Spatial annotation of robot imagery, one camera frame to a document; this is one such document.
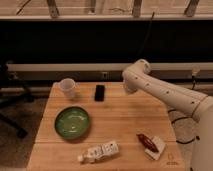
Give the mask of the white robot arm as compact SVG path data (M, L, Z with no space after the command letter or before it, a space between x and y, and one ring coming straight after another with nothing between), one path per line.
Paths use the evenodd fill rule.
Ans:
M191 171L213 171L213 96L180 87L149 75L150 64L139 59L122 72L127 94L143 90L198 123Z

